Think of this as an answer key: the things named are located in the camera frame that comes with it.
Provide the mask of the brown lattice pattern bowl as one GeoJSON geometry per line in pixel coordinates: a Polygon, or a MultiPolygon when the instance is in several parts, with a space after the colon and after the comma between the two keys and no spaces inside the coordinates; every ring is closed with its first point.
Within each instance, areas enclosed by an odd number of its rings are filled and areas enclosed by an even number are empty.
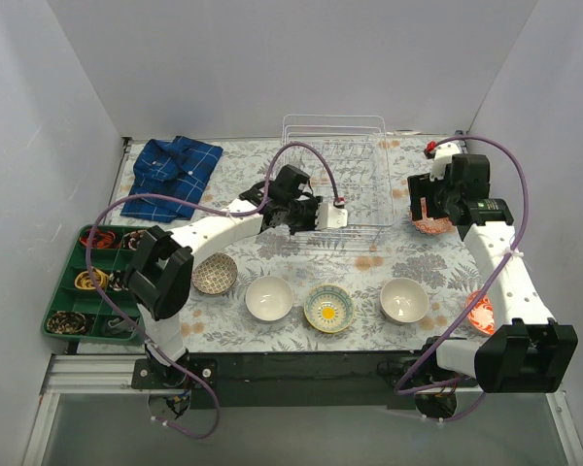
{"type": "Polygon", "coordinates": [[[219,295],[235,284],[236,262],[227,254],[217,252],[200,263],[192,272],[192,284],[203,294],[219,295]]]}

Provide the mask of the red geometric pattern bowl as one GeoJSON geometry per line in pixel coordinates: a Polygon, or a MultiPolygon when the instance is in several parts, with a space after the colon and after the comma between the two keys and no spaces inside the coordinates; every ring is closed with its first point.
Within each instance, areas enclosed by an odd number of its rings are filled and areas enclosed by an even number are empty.
{"type": "Polygon", "coordinates": [[[420,220],[413,221],[412,225],[417,231],[430,236],[451,233],[455,230],[448,218],[423,217],[420,220]]]}

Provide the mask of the yellow dotted bowl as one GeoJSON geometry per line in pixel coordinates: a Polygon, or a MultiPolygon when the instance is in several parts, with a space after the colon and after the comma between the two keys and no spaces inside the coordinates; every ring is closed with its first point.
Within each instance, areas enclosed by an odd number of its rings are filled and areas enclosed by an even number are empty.
{"type": "Polygon", "coordinates": [[[348,291],[330,283],[320,284],[309,291],[303,311],[307,322],[325,334],[343,332],[355,320],[355,306],[348,291]]]}

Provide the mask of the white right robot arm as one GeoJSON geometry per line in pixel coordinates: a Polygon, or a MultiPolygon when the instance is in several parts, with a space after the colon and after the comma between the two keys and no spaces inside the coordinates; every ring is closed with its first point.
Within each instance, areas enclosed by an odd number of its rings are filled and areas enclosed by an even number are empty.
{"type": "Polygon", "coordinates": [[[550,393],[560,387],[578,338],[544,305],[515,244],[518,236],[502,199],[490,196],[490,161],[485,155],[436,148],[428,173],[411,176],[411,215],[447,218],[486,281],[495,331],[484,343],[438,339],[421,358],[422,378],[442,385],[459,374],[486,393],[550,393]]]}

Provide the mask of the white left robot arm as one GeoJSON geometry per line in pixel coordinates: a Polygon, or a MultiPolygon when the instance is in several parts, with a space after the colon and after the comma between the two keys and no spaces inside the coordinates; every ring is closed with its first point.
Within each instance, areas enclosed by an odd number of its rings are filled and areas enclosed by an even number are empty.
{"type": "Polygon", "coordinates": [[[270,183],[257,183],[226,209],[181,228],[146,231],[125,272],[146,332],[155,378],[180,386],[188,374],[179,311],[188,301],[193,269],[213,254],[268,229],[286,225],[292,234],[325,225],[330,205],[308,189],[310,177],[284,166],[270,183]]]}

